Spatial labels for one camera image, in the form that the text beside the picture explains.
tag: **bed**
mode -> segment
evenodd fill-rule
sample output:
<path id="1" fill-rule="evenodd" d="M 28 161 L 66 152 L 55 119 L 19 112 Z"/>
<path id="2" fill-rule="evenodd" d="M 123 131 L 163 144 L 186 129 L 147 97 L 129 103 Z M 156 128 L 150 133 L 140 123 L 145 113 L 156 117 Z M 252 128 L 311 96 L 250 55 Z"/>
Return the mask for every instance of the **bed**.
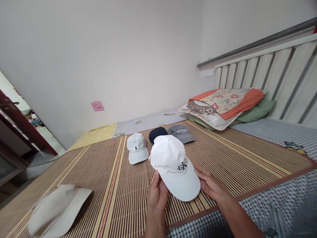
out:
<path id="1" fill-rule="evenodd" d="M 126 140 L 135 132 L 148 139 L 153 128 L 171 124 L 190 129 L 196 138 L 185 146 L 190 158 L 224 182 L 262 231 L 316 234 L 315 40 L 216 66 L 218 88 L 258 87 L 277 100 L 267 118 L 210 132 L 172 109 L 87 132 L 0 211 L 0 236 L 29 237 L 29 208 L 61 183 L 93 190 L 65 237 L 141 236 L 153 169 L 148 161 L 128 165 Z M 190 203 L 170 196 L 165 219 L 168 237 L 232 236 L 216 203 L 203 193 Z"/>

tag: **human hand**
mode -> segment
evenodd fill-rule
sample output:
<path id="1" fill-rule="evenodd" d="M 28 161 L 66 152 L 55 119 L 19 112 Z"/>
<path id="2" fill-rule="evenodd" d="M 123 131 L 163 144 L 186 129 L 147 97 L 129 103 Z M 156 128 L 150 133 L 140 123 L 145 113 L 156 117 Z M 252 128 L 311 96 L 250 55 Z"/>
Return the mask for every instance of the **human hand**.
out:
<path id="1" fill-rule="evenodd" d="M 200 179 L 201 189 L 217 203 L 220 201 L 231 198 L 232 195 L 223 183 L 215 176 L 210 174 L 207 170 L 202 167 L 193 164 L 195 173 Z"/>
<path id="2" fill-rule="evenodd" d="M 160 178 L 159 173 L 155 170 L 152 178 L 148 196 L 146 198 L 147 210 L 153 212 L 163 212 L 167 204 L 168 189 Z"/>

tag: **pink paper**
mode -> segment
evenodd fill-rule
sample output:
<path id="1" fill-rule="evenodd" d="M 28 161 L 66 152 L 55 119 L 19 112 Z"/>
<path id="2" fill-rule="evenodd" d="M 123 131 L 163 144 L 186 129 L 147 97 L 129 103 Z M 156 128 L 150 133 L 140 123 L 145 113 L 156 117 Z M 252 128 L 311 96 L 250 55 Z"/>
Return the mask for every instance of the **pink paper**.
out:
<path id="1" fill-rule="evenodd" d="M 102 106 L 101 101 L 92 102 L 91 105 L 95 111 L 104 111 L 105 110 Z"/>

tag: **cap brim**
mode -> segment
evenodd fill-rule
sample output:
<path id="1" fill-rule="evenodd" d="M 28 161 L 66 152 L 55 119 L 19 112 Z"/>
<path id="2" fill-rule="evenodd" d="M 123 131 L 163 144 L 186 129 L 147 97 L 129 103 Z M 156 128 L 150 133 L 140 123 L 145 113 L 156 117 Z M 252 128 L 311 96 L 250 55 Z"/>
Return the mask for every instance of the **cap brim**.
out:
<path id="1" fill-rule="evenodd" d="M 145 147 L 138 151 L 129 152 L 129 162 L 130 164 L 137 164 L 144 160 L 147 160 L 149 157 L 148 149 Z"/>
<path id="2" fill-rule="evenodd" d="M 91 190 L 79 188 L 75 197 L 67 206 L 63 214 L 56 220 L 51 228 L 42 236 L 43 238 L 54 238 L 65 235 L 72 227 L 76 216 L 85 203 Z"/>
<path id="3" fill-rule="evenodd" d="M 194 166 L 187 158 L 187 171 L 181 176 L 173 173 L 164 173 L 158 170 L 168 190 L 179 200 L 188 202 L 193 200 L 200 191 L 200 180 L 194 171 Z"/>
<path id="4" fill-rule="evenodd" d="M 193 137 L 193 135 L 190 133 L 188 133 L 186 135 L 179 135 L 179 136 L 173 135 L 173 136 L 175 136 L 177 139 L 179 139 L 181 141 L 181 143 L 183 143 L 183 144 L 186 144 L 188 142 L 196 140 L 195 137 Z"/>

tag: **white baseball cap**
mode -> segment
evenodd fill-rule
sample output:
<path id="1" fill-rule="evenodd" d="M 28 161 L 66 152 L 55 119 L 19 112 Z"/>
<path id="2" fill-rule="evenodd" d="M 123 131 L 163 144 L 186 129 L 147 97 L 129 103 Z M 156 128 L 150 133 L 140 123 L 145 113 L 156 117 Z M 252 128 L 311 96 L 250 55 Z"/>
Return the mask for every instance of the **white baseball cap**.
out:
<path id="1" fill-rule="evenodd" d="M 177 199 L 187 202 L 199 194 L 200 180 L 185 153 L 183 143 L 176 137 L 156 137 L 149 160 Z"/>
<path id="2" fill-rule="evenodd" d="M 90 194 L 91 190 L 71 184 L 52 188 L 35 204 L 28 224 L 30 235 L 43 238 L 65 235 Z"/>
<path id="3" fill-rule="evenodd" d="M 146 140 L 141 133 L 134 133 L 128 138 L 126 147 L 129 152 L 130 164 L 136 164 L 147 160 L 149 157 L 148 149 L 146 148 Z"/>

